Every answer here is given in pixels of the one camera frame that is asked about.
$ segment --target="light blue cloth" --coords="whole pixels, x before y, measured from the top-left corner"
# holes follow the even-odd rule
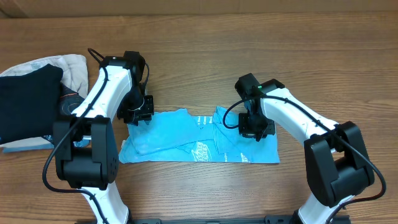
[[[122,163],[144,161],[279,163],[276,134],[260,142],[244,138],[222,124],[226,110],[213,116],[191,116],[186,109],[155,113],[149,125],[128,125],[130,136],[119,154]],[[236,125],[230,112],[226,123]]]

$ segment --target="white cloth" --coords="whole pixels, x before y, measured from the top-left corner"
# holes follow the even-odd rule
[[[82,55],[58,55],[40,58],[30,62],[13,66],[0,74],[0,77],[21,76],[38,70],[51,64],[62,68],[63,77],[61,82],[69,89],[76,91],[81,97],[86,98],[88,94],[88,73],[86,57]],[[21,151],[27,149],[49,149],[52,144],[42,137],[22,139],[0,145],[7,150]]]

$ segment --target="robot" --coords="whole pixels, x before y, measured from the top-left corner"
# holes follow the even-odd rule
[[[235,84],[242,100],[227,110],[224,125],[238,128],[242,136],[254,138],[253,141],[275,134],[275,122],[286,129],[304,146],[307,182],[312,191],[307,202],[293,215],[269,215],[262,219],[133,220],[115,183],[119,160],[111,123],[115,115],[127,124],[150,122],[154,114],[153,97],[145,94],[149,67],[145,82],[140,83],[147,64],[139,52],[103,57],[93,49],[88,51],[99,63],[98,80],[72,115],[54,123],[55,149],[45,163],[43,182],[54,192],[83,194],[96,216],[93,223],[347,224],[351,223],[349,217],[335,217],[341,208],[375,200],[386,191],[385,180],[369,161],[361,131],[354,123],[338,124],[326,119],[295,99],[281,82],[270,80],[260,84],[249,73]],[[226,115],[240,103],[248,112],[239,114],[237,126],[228,126]],[[82,139],[90,139],[91,148],[75,148],[73,141]],[[334,161],[334,152],[344,152],[345,156]],[[66,180],[72,189],[56,189],[47,182],[47,169],[53,157],[58,178]],[[382,182],[380,194],[353,199],[374,183],[373,171]]]

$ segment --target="wire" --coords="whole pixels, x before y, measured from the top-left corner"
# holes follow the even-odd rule
[[[104,57],[99,54],[97,51],[88,48],[87,49],[88,52],[90,53],[91,56],[94,57],[94,59],[99,62],[100,67],[104,70],[105,73],[105,79],[104,79],[104,83],[102,84],[101,88],[99,89],[98,93],[95,95],[95,97],[93,98],[93,100],[91,101],[91,103],[87,106],[87,109],[81,114],[81,116],[76,120],[76,122],[69,128],[69,130],[67,131],[67,133],[64,135],[64,137],[61,139],[61,141],[58,143],[58,145],[55,147],[55,149],[51,152],[51,154],[49,155],[49,158],[47,159],[47,161],[44,164],[43,167],[43,173],[42,173],[42,178],[43,178],[43,183],[44,185],[51,191],[53,192],[58,192],[58,193],[81,193],[81,194],[86,194],[90,197],[90,200],[94,201],[95,206],[97,207],[98,213],[100,215],[100,217],[103,220],[104,224],[109,224],[109,222],[107,221],[107,219],[104,216],[104,213],[102,212],[102,209],[100,207],[100,204],[98,203],[97,199],[95,198],[95,195],[92,194],[91,192],[89,192],[88,190],[83,190],[83,189],[57,189],[55,187],[52,187],[49,182],[47,181],[47,170],[49,169],[49,165],[50,162],[52,160],[52,158],[54,157],[55,153],[59,150],[60,146],[62,145],[62,143],[66,140],[66,138],[71,135],[72,131],[81,123],[81,121],[83,120],[83,118],[88,114],[88,112],[92,109],[93,105],[95,104],[96,100],[100,97],[102,91],[105,89],[106,86],[106,82],[108,81],[108,71],[106,70],[105,66],[102,65],[102,62],[95,56],[93,55],[92,52],[94,52],[96,55],[98,55],[99,57],[101,57],[102,59],[104,59]]]
[[[291,105],[293,105],[294,107],[296,107],[298,110],[300,110],[303,114],[307,115],[315,124],[317,124],[319,127],[323,128],[325,131],[327,131],[328,133],[332,133],[332,135],[337,138],[337,140],[342,143],[344,146],[346,146],[351,152],[357,154],[360,158],[362,158],[369,166],[372,167],[372,169],[374,170],[374,172],[376,173],[376,175],[379,177],[380,182],[381,182],[381,191],[372,197],[366,197],[366,198],[358,198],[358,199],[354,199],[354,200],[350,200],[347,202],[343,202],[340,205],[337,206],[337,208],[333,211],[332,214],[330,214],[330,216],[328,217],[328,219],[326,220],[325,224],[329,224],[331,219],[342,209],[344,208],[346,205],[352,204],[352,203],[358,203],[358,202],[367,202],[367,201],[371,201],[371,200],[376,200],[381,198],[387,190],[387,184],[386,184],[386,180],[384,179],[383,175],[381,174],[380,170],[369,160],[367,159],[364,155],[362,155],[360,152],[358,152],[358,150],[356,150],[353,146],[351,146],[348,142],[346,142],[342,137],[340,137],[339,135],[337,135],[335,132],[333,132],[331,129],[329,129],[328,127],[326,127],[324,124],[322,124],[319,120],[317,120],[314,116],[312,116],[308,111],[306,111],[304,108],[302,108],[300,105],[296,104],[295,102],[289,100],[288,98],[282,98],[282,97],[278,97],[278,96],[267,96],[267,95],[260,95],[260,96],[255,96],[252,98],[246,98],[245,100],[240,100],[238,102],[236,102],[235,104],[233,104],[230,108],[228,108],[228,110],[226,110],[226,113],[223,116],[223,124],[226,128],[228,129],[233,129],[233,128],[237,128],[239,125],[237,126],[227,126],[225,124],[225,118],[226,115],[237,105],[249,101],[249,100],[255,100],[258,98],[268,98],[268,99],[274,99],[274,100],[280,100],[280,101],[284,101],[286,103],[289,103]]]
[[[146,67],[147,67],[148,74],[147,74],[147,78],[145,79],[144,84],[142,84],[142,87],[144,88],[144,91],[145,91],[145,89],[146,89],[146,87],[147,87],[147,82],[148,82],[148,78],[149,78],[149,65],[148,65],[147,63],[145,63],[145,65],[146,65]]]

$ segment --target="wooden table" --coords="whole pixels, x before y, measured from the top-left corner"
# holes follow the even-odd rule
[[[103,55],[140,51],[150,65],[156,111],[212,114],[239,100],[249,72],[276,78],[302,102],[362,130],[387,180],[380,200],[350,205],[354,223],[398,221],[398,13],[302,13],[0,20],[0,70],[36,58],[82,54],[90,87]],[[127,138],[114,122],[120,147]],[[291,214],[307,199],[303,147],[281,127],[279,165],[146,162],[120,166],[117,183],[135,218],[233,218]],[[50,151],[0,155],[0,223],[93,219],[81,195],[56,194],[41,179]],[[50,166],[49,181],[68,187]],[[376,183],[360,195],[378,193]]]

